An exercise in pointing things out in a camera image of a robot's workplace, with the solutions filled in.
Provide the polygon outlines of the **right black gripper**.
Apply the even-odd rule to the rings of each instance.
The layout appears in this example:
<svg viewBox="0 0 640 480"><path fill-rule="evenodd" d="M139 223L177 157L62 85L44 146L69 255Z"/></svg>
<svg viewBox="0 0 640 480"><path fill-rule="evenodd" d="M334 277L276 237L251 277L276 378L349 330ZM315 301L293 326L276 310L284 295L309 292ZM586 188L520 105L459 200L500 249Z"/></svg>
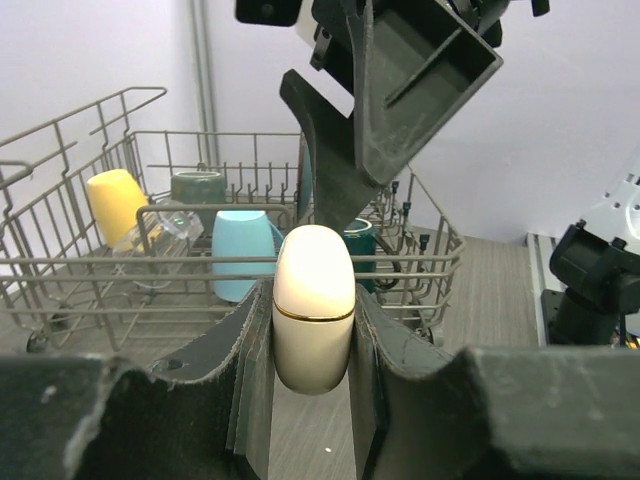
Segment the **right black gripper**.
<svg viewBox="0 0 640 480"><path fill-rule="evenodd" d="M497 72L508 1L236 1L293 27L310 65L354 92L358 168L386 185Z"/></svg>

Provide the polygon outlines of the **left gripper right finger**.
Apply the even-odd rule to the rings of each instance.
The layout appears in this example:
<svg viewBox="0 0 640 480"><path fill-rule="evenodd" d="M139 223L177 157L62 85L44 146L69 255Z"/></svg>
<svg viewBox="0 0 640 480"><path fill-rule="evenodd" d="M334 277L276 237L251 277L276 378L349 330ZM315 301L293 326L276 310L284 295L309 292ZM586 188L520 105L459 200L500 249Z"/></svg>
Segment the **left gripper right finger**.
<svg viewBox="0 0 640 480"><path fill-rule="evenodd" d="M360 479L635 479L639 355L611 347L449 354L356 297L349 360Z"/></svg>

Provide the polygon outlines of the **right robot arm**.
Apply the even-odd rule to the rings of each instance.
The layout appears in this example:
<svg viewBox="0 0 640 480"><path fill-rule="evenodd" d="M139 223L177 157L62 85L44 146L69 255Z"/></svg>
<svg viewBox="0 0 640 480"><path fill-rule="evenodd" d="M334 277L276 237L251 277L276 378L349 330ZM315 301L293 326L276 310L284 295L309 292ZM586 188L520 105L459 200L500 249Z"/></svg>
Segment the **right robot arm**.
<svg viewBox="0 0 640 480"><path fill-rule="evenodd" d="M311 65L354 100L340 114L298 72L280 96L311 162L316 220L344 229L501 67L505 1L239 1L244 24L311 20ZM550 258L565 286L548 341L603 345L639 309L639 173L568 227Z"/></svg>

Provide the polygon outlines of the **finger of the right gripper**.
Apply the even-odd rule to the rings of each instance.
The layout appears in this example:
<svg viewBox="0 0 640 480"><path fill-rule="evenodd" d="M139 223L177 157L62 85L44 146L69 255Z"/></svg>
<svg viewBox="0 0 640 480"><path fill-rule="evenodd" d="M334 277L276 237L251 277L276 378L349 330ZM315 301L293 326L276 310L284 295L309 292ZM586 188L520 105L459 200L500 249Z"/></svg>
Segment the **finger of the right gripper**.
<svg viewBox="0 0 640 480"><path fill-rule="evenodd" d="M283 75L280 97L309 148L315 222L344 230L380 192L356 167L353 122L293 69Z"/></svg>

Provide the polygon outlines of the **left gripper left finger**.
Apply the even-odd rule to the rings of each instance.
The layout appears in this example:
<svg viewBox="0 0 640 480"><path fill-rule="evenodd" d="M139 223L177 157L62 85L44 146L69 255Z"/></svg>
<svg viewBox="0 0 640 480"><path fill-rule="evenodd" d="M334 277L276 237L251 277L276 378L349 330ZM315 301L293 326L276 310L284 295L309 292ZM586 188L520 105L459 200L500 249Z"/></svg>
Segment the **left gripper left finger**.
<svg viewBox="0 0 640 480"><path fill-rule="evenodd" d="M152 370L117 356L1 359L5 479L264 479L272 283Z"/></svg>

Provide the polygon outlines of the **beige earbud charging case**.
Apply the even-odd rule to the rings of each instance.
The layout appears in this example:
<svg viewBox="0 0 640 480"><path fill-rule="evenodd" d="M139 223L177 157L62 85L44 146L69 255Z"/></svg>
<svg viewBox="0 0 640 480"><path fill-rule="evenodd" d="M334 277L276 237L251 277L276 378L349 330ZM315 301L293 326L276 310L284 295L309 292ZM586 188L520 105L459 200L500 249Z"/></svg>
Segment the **beige earbud charging case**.
<svg viewBox="0 0 640 480"><path fill-rule="evenodd" d="M273 352L281 382L309 396L333 390L347 369L356 281L347 246L321 225L284 239L273 284Z"/></svg>

